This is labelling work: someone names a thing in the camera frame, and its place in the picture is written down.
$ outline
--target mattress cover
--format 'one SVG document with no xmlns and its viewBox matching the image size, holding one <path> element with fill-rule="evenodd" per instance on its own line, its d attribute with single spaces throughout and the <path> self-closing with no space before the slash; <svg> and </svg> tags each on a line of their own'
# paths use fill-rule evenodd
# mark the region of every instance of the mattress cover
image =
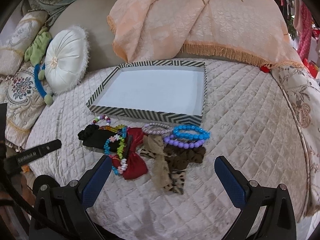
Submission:
<svg viewBox="0 0 320 240">
<path fill-rule="evenodd" d="M 295 218 L 305 208 L 307 163 L 301 136 L 282 89 L 259 68 L 227 61 L 206 63 L 207 98 L 202 127 L 211 132 L 203 163 L 189 164 L 184 195 L 157 191 L 149 173 L 135 180 L 110 174 L 94 206 L 93 221 L 124 239 L 221 239 L 239 213 L 214 172 L 224 155 L 235 169 L 262 186 L 287 185 Z M 35 123 L 27 147 L 56 138 L 61 149 L 30 163 L 64 186 L 80 179 L 103 154 L 83 147 L 77 134 L 94 114 L 85 103 L 113 68 L 88 73 L 74 90 L 58 95 Z M 111 117 L 111 125 L 142 126 L 145 120 Z M 252 231 L 257 230 L 257 223 Z"/>
</svg>

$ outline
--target braided hair tie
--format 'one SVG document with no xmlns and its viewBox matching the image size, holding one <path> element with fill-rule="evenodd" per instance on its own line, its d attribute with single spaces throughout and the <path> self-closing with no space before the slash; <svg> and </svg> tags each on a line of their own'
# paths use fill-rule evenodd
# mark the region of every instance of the braided hair tie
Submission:
<svg viewBox="0 0 320 240">
<path fill-rule="evenodd" d="M 150 127 L 152 126 L 157 126 L 162 129 L 160 130 L 151 130 Z M 173 128 L 170 127 L 169 125 L 163 124 L 163 123 L 157 123 L 157 122 L 151 122 L 147 123 L 142 127 L 142 131 L 145 134 L 152 134 L 152 135 L 163 135 L 167 133 L 171 133 L 173 131 Z"/>
</svg>

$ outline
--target black scrunchie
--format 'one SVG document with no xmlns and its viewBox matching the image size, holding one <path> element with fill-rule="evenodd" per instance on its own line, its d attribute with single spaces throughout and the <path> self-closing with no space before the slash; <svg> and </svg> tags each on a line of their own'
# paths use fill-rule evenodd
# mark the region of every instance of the black scrunchie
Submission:
<svg viewBox="0 0 320 240">
<path fill-rule="evenodd" d="M 79 140 L 81 141 L 86 140 L 94 133 L 95 130 L 98 130 L 98 129 L 99 129 L 99 126 L 96 124 L 87 125 L 87 127 L 84 130 L 78 133 Z"/>
</svg>

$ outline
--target blue gripper pad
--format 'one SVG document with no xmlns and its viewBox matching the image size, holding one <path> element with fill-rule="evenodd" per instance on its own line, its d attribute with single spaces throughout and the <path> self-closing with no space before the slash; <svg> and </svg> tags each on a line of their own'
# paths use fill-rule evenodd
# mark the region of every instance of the blue gripper pad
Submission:
<svg viewBox="0 0 320 240">
<path fill-rule="evenodd" d="M 233 205 L 242 210 L 246 203 L 245 191 L 220 157 L 214 161 L 214 170 Z"/>
<path fill-rule="evenodd" d="M 104 183 L 106 182 L 111 172 L 112 161 L 110 157 L 104 159 L 97 171 L 90 178 L 89 182 L 82 191 L 82 206 L 84 210 L 92 207 Z"/>
</svg>

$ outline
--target blue plush stem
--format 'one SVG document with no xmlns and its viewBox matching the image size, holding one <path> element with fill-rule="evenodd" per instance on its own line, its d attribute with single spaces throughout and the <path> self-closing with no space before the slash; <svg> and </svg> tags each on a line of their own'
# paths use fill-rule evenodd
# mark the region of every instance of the blue plush stem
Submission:
<svg viewBox="0 0 320 240">
<path fill-rule="evenodd" d="M 44 98 L 47 93 L 44 91 L 43 86 L 42 86 L 42 84 L 41 84 L 41 82 L 40 82 L 40 80 L 38 78 L 39 71 L 40 71 L 40 65 L 37 64 L 35 66 L 35 72 L 34 72 L 34 74 L 35 74 L 35 84 L 36 84 L 37 90 L 39 91 L 39 94 Z"/>
</svg>

